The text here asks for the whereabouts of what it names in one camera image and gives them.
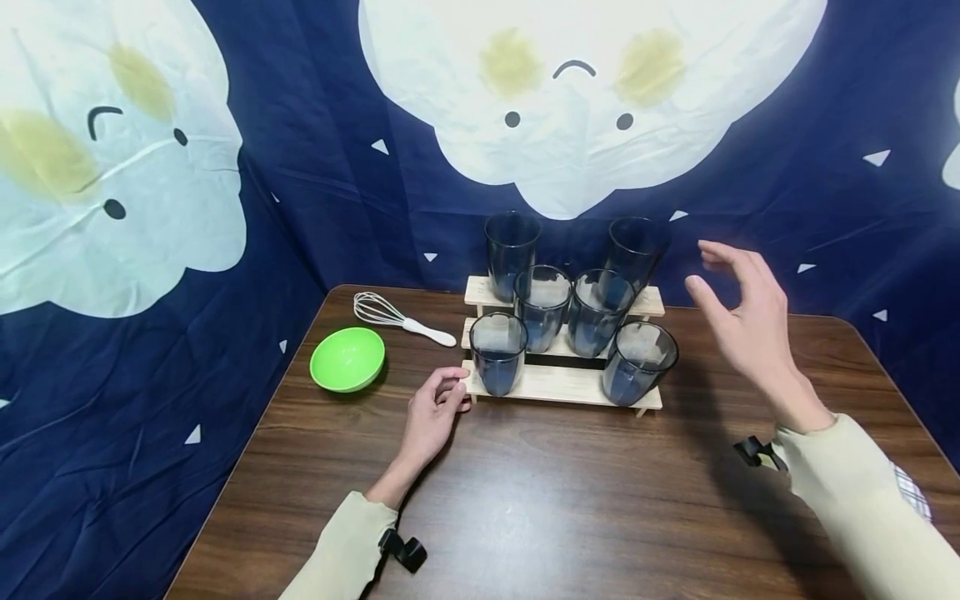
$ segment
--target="left hand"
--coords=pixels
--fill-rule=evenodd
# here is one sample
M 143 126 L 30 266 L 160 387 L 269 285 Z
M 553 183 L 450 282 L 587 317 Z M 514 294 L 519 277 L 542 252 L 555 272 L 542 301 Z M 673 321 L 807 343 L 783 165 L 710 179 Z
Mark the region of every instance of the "left hand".
M 398 461 L 422 469 L 440 453 L 453 430 L 453 418 L 472 406 L 464 401 L 467 386 L 460 383 L 469 375 L 460 367 L 437 369 L 414 393 Z

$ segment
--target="whisk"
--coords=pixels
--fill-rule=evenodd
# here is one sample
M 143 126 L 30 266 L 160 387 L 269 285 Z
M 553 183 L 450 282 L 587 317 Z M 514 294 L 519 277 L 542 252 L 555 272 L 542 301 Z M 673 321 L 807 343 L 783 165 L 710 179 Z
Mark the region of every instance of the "whisk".
M 353 297 L 353 314 L 366 323 L 403 327 L 411 333 L 425 335 L 441 346 L 453 348 L 457 344 L 449 333 L 431 329 L 419 321 L 404 317 L 392 304 L 373 292 L 360 292 Z

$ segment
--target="whisk handle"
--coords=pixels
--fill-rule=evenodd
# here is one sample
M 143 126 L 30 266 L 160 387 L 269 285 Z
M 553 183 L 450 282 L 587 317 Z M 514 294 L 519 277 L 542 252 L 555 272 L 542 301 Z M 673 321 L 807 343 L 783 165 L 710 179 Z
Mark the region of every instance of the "whisk handle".
M 403 328 L 411 333 L 418 333 L 420 335 L 425 335 L 430 338 L 437 344 L 441 346 L 446 346 L 448 348 L 453 348 L 457 345 L 457 341 L 449 333 L 443 333 L 442 331 L 437 331 L 436 329 L 431 329 L 430 327 L 422 324 L 419 321 L 410 319 L 407 317 L 403 320 Z

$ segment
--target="yellow cheek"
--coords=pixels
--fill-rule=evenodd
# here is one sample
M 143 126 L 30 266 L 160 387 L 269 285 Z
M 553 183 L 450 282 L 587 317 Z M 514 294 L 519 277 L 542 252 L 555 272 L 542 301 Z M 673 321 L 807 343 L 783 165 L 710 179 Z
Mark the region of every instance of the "yellow cheek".
M 537 89 L 543 79 L 543 63 L 517 28 L 491 36 L 480 53 L 480 68 L 487 87 L 505 99 Z
M 0 111 L 0 177 L 62 203 L 96 191 L 97 163 L 83 142 L 41 112 Z
M 122 44 L 113 44 L 109 58 L 113 79 L 137 108 L 158 121 L 173 120 L 174 92 L 150 59 Z
M 634 36 L 624 49 L 613 87 L 620 100 L 648 108 L 669 98 L 686 71 L 681 57 L 683 47 L 679 36 L 663 29 Z

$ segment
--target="navy blue backdrop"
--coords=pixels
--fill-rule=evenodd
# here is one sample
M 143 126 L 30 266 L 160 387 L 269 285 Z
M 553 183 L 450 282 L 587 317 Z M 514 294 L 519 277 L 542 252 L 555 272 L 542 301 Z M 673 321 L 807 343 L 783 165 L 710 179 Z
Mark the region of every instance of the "navy blue backdrop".
M 484 218 L 532 212 L 514 186 L 460 175 L 432 129 L 384 97 L 356 0 L 197 4 L 227 60 L 246 148 L 327 287 L 461 290 L 484 271 Z M 690 304 L 698 238 L 762 252 L 791 310 L 853 324 L 960 461 L 960 373 L 949 367 L 960 355 L 960 191 L 941 175 L 960 142 L 958 24 L 949 0 L 829 3 L 800 65 L 700 165 L 616 191 L 575 221 L 544 220 L 540 256 L 576 271 L 598 260 L 612 218 L 685 212 L 654 280 L 667 303 Z M 372 149 L 379 139 L 389 155 Z M 863 159 L 886 150 L 881 167 Z
M 0 597 L 161 595 L 322 293 L 462 290 L 484 270 L 483 220 L 531 210 L 512 185 L 460 175 L 384 97 L 357 0 L 196 4 L 244 138 L 247 250 L 229 271 L 187 271 L 136 317 L 43 304 L 0 318 L 0 478 L 15 488 L 0 503 Z M 960 142 L 958 26 L 951 0 L 831 2 L 786 83 L 701 164 L 544 220 L 540 256 L 575 272 L 612 218 L 675 218 L 654 283 L 689 305 L 698 238 L 758 250 L 794 312 L 860 331 L 958 464 L 960 191 L 941 177 Z M 862 159 L 885 150 L 882 166 Z M 196 425 L 203 441 L 183 444 Z

